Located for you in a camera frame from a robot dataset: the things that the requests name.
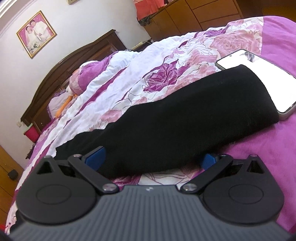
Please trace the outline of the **lavender pillow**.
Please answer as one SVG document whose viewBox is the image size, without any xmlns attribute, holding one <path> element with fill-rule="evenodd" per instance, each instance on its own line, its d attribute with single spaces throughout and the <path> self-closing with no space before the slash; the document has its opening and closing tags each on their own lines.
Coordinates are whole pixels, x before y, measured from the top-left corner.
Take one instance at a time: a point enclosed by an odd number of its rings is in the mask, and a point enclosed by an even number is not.
<svg viewBox="0 0 296 241">
<path fill-rule="evenodd" d="M 66 90 L 62 90 L 57 92 L 53 95 L 52 99 L 50 100 L 47 106 L 47 112 L 50 119 L 54 119 L 56 112 L 60 109 L 60 107 L 65 103 L 69 94 Z"/>
</svg>

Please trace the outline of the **wooden dresser cabinet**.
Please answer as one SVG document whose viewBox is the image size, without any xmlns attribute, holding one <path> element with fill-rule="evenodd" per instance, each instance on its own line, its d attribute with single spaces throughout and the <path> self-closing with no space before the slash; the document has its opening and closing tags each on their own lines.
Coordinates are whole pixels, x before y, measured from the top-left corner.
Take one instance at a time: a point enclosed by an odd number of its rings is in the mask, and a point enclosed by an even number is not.
<svg viewBox="0 0 296 241">
<path fill-rule="evenodd" d="M 210 27 L 225 26 L 243 18 L 237 1 L 172 1 L 146 18 L 144 29 L 154 41 Z"/>
</svg>

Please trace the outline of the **wooden wardrobe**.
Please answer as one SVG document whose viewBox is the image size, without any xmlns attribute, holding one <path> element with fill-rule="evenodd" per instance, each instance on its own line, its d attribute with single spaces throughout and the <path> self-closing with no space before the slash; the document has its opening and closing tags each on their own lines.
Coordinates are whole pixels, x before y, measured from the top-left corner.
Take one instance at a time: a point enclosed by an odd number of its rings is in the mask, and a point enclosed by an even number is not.
<svg viewBox="0 0 296 241">
<path fill-rule="evenodd" d="M 0 185 L 1 185 L 1 225 L 6 224 L 8 212 L 13 204 L 15 189 L 23 173 L 23 168 L 1 147 L 1 167 L 0 167 Z M 12 180 L 9 173 L 15 170 L 18 177 Z"/>
</svg>

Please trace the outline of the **red plastic bucket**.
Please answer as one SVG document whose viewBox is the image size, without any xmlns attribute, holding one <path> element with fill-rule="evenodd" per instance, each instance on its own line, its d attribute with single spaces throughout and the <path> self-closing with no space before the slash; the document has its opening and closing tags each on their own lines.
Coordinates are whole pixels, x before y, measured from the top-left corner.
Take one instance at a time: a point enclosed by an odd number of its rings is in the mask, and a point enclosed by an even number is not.
<svg viewBox="0 0 296 241">
<path fill-rule="evenodd" d="M 34 143 L 36 143 L 40 137 L 40 134 L 38 133 L 34 125 L 29 126 L 23 135 L 25 135 L 29 140 L 31 140 Z"/>
</svg>

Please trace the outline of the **dark wooden nightstand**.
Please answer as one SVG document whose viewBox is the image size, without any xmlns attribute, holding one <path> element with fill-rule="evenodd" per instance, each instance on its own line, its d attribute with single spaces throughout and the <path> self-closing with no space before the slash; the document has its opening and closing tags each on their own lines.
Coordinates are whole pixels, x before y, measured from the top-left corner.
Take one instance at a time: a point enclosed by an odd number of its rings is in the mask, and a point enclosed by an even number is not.
<svg viewBox="0 0 296 241">
<path fill-rule="evenodd" d="M 36 146 L 36 144 L 33 144 L 32 146 L 31 146 L 31 148 L 30 148 L 30 150 L 29 150 L 29 152 L 27 153 L 27 155 L 26 155 L 26 159 L 30 159 L 31 158 L 31 156 L 32 156 L 32 154 L 33 154 L 33 151 L 34 151 L 34 148 L 35 148 L 35 146 Z"/>
</svg>

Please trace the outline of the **white smartphone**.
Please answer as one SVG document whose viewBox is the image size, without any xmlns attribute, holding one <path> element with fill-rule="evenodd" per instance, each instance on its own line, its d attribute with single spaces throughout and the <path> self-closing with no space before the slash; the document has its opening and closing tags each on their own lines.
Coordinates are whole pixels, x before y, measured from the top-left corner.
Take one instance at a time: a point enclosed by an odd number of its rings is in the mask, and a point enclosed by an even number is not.
<svg viewBox="0 0 296 241">
<path fill-rule="evenodd" d="M 286 120 L 295 112 L 295 77 L 245 49 L 237 50 L 215 62 L 220 70 L 244 65 L 249 68 L 266 87 L 280 117 Z"/>
</svg>

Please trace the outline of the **small black bag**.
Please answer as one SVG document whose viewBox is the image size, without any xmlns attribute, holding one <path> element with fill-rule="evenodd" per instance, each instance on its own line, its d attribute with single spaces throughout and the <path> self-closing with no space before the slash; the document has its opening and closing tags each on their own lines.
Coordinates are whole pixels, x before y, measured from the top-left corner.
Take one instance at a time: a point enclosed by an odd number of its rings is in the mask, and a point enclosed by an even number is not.
<svg viewBox="0 0 296 241">
<path fill-rule="evenodd" d="M 12 169 L 10 172 L 8 172 L 8 177 L 13 181 L 16 180 L 18 176 L 19 174 L 15 169 Z"/>
</svg>

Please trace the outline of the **framed wedding photo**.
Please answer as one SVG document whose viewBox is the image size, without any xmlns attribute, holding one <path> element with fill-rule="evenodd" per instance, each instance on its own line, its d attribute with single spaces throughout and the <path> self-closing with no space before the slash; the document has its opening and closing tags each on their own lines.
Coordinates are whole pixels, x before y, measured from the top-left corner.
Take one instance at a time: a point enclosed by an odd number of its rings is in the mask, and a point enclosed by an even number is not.
<svg viewBox="0 0 296 241">
<path fill-rule="evenodd" d="M 16 34 L 31 59 L 57 35 L 42 11 L 33 15 Z"/>
</svg>

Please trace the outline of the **white orange plush toy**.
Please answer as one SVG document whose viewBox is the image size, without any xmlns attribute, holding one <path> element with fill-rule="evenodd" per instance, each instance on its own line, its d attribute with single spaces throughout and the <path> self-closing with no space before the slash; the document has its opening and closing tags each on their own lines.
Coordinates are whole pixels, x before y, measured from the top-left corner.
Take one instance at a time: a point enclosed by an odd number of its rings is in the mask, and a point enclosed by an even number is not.
<svg viewBox="0 0 296 241">
<path fill-rule="evenodd" d="M 68 97 L 65 100 L 65 102 L 62 104 L 62 106 L 58 109 L 58 111 L 56 112 L 55 118 L 59 118 L 62 111 L 64 110 L 64 108 L 72 101 L 72 99 L 77 97 L 77 94 L 75 94 L 69 86 L 66 88 L 66 92 L 68 93 Z"/>
</svg>

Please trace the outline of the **floral purple white bedspread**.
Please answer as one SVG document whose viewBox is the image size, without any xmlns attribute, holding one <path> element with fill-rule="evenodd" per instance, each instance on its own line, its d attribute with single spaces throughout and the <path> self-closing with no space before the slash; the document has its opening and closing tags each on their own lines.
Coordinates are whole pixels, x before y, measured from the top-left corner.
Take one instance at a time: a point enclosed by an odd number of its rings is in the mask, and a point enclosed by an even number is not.
<svg viewBox="0 0 296 241">
<path fill-rule="evenodd" d="M 16 190 L 46 154 L 77 134 L 103 129 L 129 107 L 160 100 L 218 68 L 215 61 L 246 49 L 295 74 L 295 22 L 261 16 L 229 22 L 224 27 L 187 33 L 155 42 L 140 53 L 119 51 L 102 61 L 104 68 L 62 117 L 42 132 Z M 236 158 L 257 153 L 280 185 L 285 203 L 278 224 L 295 232 L 295 116 L 244 140 L 224 152 Z"/>
</svg>

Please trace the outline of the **red orange cloth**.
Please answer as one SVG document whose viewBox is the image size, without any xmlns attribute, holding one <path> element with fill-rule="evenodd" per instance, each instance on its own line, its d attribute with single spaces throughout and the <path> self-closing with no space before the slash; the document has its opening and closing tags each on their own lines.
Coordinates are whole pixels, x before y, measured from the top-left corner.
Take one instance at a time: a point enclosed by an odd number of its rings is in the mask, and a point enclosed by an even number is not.
<svg viewBox="0 0 296 241">
<path fill-rule="evenodd" d="M 134 0 L 133 3 L 137 12 L 137 20 L 141 26 L 149 24 L 150 16 L 159 9 L 166 6 L 170 1 L 167 0 Z"/>
</svg>

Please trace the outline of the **purple floral rolled quilt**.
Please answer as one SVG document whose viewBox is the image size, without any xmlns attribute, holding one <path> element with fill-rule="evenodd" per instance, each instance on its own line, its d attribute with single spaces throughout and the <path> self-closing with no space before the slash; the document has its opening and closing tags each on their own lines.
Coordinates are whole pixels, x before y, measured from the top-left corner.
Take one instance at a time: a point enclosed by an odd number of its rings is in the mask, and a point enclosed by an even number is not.
<svg viewBox="0 0 296 241">
<path fill-rule="evenodd" d="M 127 59 L 129 63 L 131 59 L 135 58 L 138 54 L 139 52 L 135 51 L 117 51 L 105 57 L 103 60 L 92 60 L 83 63 L 69 78 L 66 92 L 70 96 L 81 95 L 87 89 L 88 84 L 107 69 L 112 59 L 119 61 L 119 63 Z"/>
</svg>

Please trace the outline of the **black garment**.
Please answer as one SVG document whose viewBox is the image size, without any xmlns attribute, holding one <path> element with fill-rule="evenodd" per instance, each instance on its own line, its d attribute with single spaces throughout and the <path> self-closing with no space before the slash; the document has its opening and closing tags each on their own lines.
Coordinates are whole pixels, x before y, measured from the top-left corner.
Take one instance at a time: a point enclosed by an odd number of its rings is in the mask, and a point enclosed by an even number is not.
<svg viewBox="0 0 296 241">
<path fill-rule="evenodd" d="M 76 135 L 56 160 L 106 149 L 98 172 L 114 179 L 199 164 L 207 153 L 277 123 L 265 86 L 247 67 L 222 70 L 164 99 L 130 107 L 103 130 Z"/>
</svg>

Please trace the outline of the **dark wooden headboard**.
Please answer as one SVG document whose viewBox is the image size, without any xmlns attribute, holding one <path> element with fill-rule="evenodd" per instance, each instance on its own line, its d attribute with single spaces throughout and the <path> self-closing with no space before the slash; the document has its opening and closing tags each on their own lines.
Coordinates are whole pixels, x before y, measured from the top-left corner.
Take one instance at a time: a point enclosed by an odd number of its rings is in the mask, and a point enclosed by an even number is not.
<svg viewBox="0 0 296 241">
<path fill-rule="evenodd" d="M 46 110 L 56 92 L 63 90 L 69 83 L 73 72 L 83 63 L 90 60 L 102 60 L 108 55 L 126 50 L 126 46 L 112 29 L 94 42 L 87 44 L 59 61 L 45 76 L 24 114 L 21 122 L 26 126 L 33 124 L 37 132 L 51 121 Z"/>
</svg>

